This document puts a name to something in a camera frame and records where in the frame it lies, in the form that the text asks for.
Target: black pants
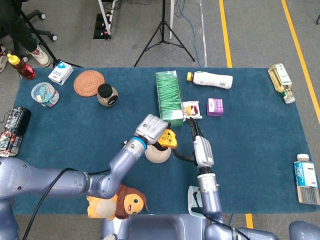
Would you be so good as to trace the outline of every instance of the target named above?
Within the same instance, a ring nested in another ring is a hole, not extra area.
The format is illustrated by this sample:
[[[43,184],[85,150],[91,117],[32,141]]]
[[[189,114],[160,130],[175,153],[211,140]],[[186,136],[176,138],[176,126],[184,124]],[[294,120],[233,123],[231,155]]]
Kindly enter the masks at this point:
[[[21,9],[22,0],[14,0]],[[12,0],[0,0],[0,31],[5,31],[13,40],[18,41],[29,52],[37,48],[37,40],[32,37],[26,22],[20,17],[19,9]]]

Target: yellow floor line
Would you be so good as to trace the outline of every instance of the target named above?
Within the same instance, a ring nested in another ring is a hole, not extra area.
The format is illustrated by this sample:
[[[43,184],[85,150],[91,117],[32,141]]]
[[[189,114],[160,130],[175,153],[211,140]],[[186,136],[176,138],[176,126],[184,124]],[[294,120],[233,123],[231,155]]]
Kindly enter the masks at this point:
[[[226,65],[228,68],[232,68],[224,0],[219,0],[219,5],[220,5],[223,40],[224,40],[224,49],[225,49],[225,56],[226,56]]]
[[[302,70],[303,70],[303,74],[304,74],[304,78],[305,78],[305,81],[306,81],[306,85],[307,85],[307,87],[309,89],[309,93],[310,93],[310,96],[311,96],[313,107],[314,107],[316,116],[318,118],[318,122],[320,124],[320,107],[319,107],[317,96],[316,96],[316,93],[315,93],[315,90],[314,90],[314,86],[312,85],[312,82],[311,82],[311,79],[310,79],[310,75],[309,75],[308,68],[307,68],[307,65],[306,65],[306,62],[305,62],[305,58],[304,58],[304,56],[302,54],[302,51],[301,51],[301,48],[300,48],[298,37],[297,37],[296,31],[295,31],[294,24],[293,24],[293,22],[291,20],[291,16],[290,16],[290,13],[289,13],[289,10],[288,10],[288,6],[287,6],[287,3],[286,3],[286,0],[281,0],[281,2],[282,2],[282,6],[283,6],[283,10],[284,10],[285,16],[286,16],[286,20],[288,22],[288,25],[289,25],[289,28],[290,28],[290,31],[291,31],[292,38],[293,38],[293,41],[294,41],[295,49],[296,49],[296,52],[298,53],[298,57],[299,57],[299,60],[300,60],[300,63],[301,63],[301,67],[302,67]]]
[[[246,222],[246,227],[248,229],[253,229],[254,228],[254,221],[252,219],[252,214],[251,213],[247,213],[245,215],[245,222]]]
[[[225,56],[226,56],[226,65],[228,68],[232,68],[232,60],[231,60],[231,53],[229,47],[229,37],[228,37],[228,29],[227,29],[227,22],[226,22],[226,15],[225,15],[225,6],[224,0],[219,0],[220,6],[220,16],[221,16],[221,24],[222,24],[222,32],[223,32],[223,41],[224,41],[224,49],[225,49]],[[254,228],[254,223],[252,220],[252,214],[247,213],[245,215],[246,227],[249,229]]]

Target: white milk carton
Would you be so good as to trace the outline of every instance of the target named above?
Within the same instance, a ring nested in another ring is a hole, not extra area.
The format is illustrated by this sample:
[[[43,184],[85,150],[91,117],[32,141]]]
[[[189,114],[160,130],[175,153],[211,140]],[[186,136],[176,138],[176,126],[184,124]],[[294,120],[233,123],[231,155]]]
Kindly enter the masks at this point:
[[[52,82],[63,85],[73,71],[69,64],[60,61],[48,77]]]

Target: white stand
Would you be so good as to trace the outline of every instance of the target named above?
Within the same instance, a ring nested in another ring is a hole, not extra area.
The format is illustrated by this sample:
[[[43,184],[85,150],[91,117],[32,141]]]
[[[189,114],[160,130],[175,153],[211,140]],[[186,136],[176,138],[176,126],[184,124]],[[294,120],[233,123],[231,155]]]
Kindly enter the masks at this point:
[[[175,0],[171,0],[170,3],[170,28],[174,29],[174,16],[175,16]],[[170,31],[169,39],[172,39],[172,32]]]
[[[110,15],[110,24],[108,24],[108,20],[107,20],[107,16],[106,16],[106,12],[105,12],[105,8],[104,8],[104,5],[102,4],[102,0],[98,0],[98,3],[99,3],[99,6],[100,6],[100,10],[101,10],[101,13],[102,13],[102,17],[103,17],[103,21],[104,21],[104,25],[105,25],[105,30],[107,30],[108,32],[108,35],[111,36],[111,31],[110,31],[110,28],[111,28],[111,23],[112,23],[112,18],[113,18],[113,15],[114,15],[114,8],[115,8],[115,5],[116,5],[116,2],[118,0],[113,0],[112,2],[112,7],[111,7],[111,15]]]

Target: green box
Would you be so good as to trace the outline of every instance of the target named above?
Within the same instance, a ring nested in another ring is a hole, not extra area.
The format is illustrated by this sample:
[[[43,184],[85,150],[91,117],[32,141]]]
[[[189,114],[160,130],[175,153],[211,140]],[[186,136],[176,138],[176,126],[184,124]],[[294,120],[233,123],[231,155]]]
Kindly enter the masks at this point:
[[[155,73],[160,118],[172,126],[182,126],[184,112],[176,71]]]

